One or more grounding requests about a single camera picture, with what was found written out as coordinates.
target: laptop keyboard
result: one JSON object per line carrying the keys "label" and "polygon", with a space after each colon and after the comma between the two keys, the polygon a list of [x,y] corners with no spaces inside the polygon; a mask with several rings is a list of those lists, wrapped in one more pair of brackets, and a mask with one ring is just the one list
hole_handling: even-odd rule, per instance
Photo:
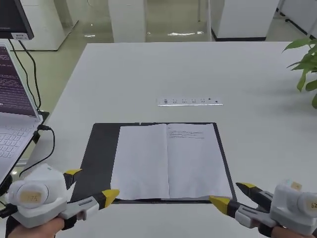
{"label": "laptop keyboard", "polygon": [[15,151],[33,130],[30,128],[0,126],[0,158],[12,158]]}

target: laptop screen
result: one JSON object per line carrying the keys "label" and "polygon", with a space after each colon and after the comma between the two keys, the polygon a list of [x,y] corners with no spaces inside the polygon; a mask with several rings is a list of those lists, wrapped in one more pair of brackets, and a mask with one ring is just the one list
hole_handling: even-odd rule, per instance
{"label": "laptop screen", "polygon": [[6,47],[0,46],[0,113],[36,116]]}

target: monitor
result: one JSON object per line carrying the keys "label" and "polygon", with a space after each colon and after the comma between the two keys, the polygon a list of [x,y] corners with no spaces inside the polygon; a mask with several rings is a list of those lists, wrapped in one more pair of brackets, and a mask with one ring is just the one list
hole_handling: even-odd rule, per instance
{"label": "monitor", "polygon": [[31,40],[34,38],[21,0],[0,0],[0,39]]}

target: potted plant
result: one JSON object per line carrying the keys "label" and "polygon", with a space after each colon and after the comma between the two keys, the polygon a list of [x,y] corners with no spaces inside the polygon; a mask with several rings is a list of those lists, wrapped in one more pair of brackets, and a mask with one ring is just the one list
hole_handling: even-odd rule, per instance
{"label": "potted plant", "polygon": [[[308,73],[317,72],[317,39],[311,40],[310,38],[299,39],[289,44],[285,49],[295,49],[302,46],[308,46],[310,49],[304,55],[301,61],[295,62],[288,67],[294,66],[292,70],[302,70],[302,76],[297,84],[297,89],[301,92],[305,86],[306,91],[314,91],[317,89],[317,79],[311,82],[306,82],[306,75]],[[313,98],[312,106],[317,109],[317,93]]]}

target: hand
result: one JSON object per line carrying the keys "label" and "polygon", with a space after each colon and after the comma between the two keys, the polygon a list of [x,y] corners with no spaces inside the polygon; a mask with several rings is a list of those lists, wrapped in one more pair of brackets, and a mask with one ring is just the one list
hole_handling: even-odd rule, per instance
{"label": "hand", "polygon": [[282,227],[274,227],[272,231],[272,237],[273,238],[315,238],[315,236],[313,235],[306,237]]}
{"label": "hand", "polygon": [[55,218],[44,225],[30,229],[20,225],[10,233],[8,238],[53,238],[63,228],[64,220]]}

